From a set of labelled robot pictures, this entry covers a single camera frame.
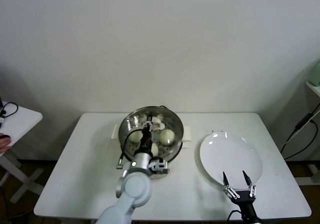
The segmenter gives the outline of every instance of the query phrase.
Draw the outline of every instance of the white table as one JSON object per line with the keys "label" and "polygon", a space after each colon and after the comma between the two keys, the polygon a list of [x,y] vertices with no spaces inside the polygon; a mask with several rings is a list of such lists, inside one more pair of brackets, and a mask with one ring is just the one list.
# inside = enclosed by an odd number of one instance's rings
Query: white table
{"label": "white table", "polygon": [[[83,114],[65,146],[34,208],[38,216],[97,219],[116,202],[116,185],[122,173],[115,169],[120,155],[111,135],[125,113]],[[197,153],[212,131],[243,135],[259,152],[263,174],[254,203],[262,219],[303,218],[311,209],[260,117],[255,113],[179,113],[190,126],[192,141],[170,164],[170,173],[152,181],[149,202],[137,208],[133,220],[220,221],[238,207],[222,187],[203,171]],[[238,214],[231,218],[240,220]]]}
{"label": "white table", "polygon": [[[9,114],[15,111],[15,109],[15,106],[8,105],[5,110],[7,111],[7,114]],[[0,133],[5,133],[11,137],[10,146],[13,146],[41,119],[41,113],[19,106],[19,109],[15,114],[5,118],[0,128]],[[0,154],[0,165],[8,171],[3,177],[3,179],[0,181],[1,186],[8,178],[9,173],[11,173],[13,176],[15,176],[18,180],[20,180],[23,183],[19,190],[11,197],[10,201],[12,203],[16,203],[27,190],[30,190],[38,195],[41,194],[43,186],[35,183],[34,180],[41,175],[43,169],[37,169],[30,177],[27,177],[19,169],[21,164],[15,159],[14,156],[10,155],[8,152],[6,152],[5,155]]]}

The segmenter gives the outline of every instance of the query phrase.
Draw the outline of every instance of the stainless steel pot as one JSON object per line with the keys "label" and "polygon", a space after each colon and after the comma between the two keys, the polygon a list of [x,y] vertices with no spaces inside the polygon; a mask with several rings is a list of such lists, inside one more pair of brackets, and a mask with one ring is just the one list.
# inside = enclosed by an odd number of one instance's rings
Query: stainless steel pot
{"label": "stainless steel pot", "polygon": [[[153,142],[157,144],[158,156],[170,162],[173,160],[182,148],[182,137],[184,135],[184,126],[181,119],[176,113],[163,106],[149,106],[140,108],[130,113],[121,123],[119,127],[119,141],[122,151],[124,150],[125,157],[132,161],[134,153],[138,149],[140,143],[132,142],[127,137],[134,131],[142,129],[147,117],[152,115],[158,117],[165,128],[163,130],[156,130],[152,132]],[[170,144],[163,145],[160,141],[161,132],[164,130],[172,130],[174,132],[174,139]]]}

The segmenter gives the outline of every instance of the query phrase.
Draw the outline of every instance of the white wall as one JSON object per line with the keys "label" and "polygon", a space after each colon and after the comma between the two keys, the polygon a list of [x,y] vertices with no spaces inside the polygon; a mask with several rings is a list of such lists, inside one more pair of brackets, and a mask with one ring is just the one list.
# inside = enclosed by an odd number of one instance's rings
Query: white wall
{"label": "white wall", "polygon": [[280,143],[307,111],[303,82],[320,56],[319,7],[320,0],[0,0],[0,95],[44,115],[14,151],[56,159],[83,112],[146,105],[258,112]]}

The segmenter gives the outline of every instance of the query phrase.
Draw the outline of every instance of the wooden floor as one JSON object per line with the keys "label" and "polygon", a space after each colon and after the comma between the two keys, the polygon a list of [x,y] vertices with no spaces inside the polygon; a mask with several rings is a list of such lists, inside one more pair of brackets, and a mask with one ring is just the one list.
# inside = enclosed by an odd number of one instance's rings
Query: wooden floor
{"label": "wooden floor", "polygon": [[[41,185],[45,185],[55,163],[48,162],[23,162],[21,170],[30,176],[36,168],[41,167],[44,169],[42,175],[37,179],[37,182]],[[308,168],[305,165],[295,164],[289,165],[293,175],[295,177],[307,177],[311,176]],[[5,170],[0,167],[0,179],[5,174]],[[21,182],[15,177],[10,176],[2,189],[7,200],[8,205],[8,216],[12,221],[12,224],[59,224],[60,221],[56,219],[40,218],[34,215],[33,208],[38,200],[38,196],[30,191],[24,194],[24,196],[18,201],[17,204],[9,202],[10,197],[19,189]],[[319,186],[307,186],[301,187],[301,190],[307,199],[311,209],[312,216],[308,219],[297,219],[297,220],[283,220],[276,222],[277,224],[320,224],[320,187]],[[28,212],[22,217],[12,218]],[[4,198],[0,193],[0,224],[6,224],[6,206]],[[152,224],[148,222],[134,222],[134,224]]]}

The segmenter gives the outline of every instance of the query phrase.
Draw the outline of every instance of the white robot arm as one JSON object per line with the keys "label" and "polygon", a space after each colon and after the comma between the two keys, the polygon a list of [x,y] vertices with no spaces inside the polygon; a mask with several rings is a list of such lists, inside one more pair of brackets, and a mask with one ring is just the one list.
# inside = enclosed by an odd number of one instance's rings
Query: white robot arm
{"label": "white robot arm", "polygon": [[107,208],[96,224],[130,224],[134,209],[146,204],[151,197],[150,178],[142,172],[127,175],[122,187],[123,192],[117,203]]}

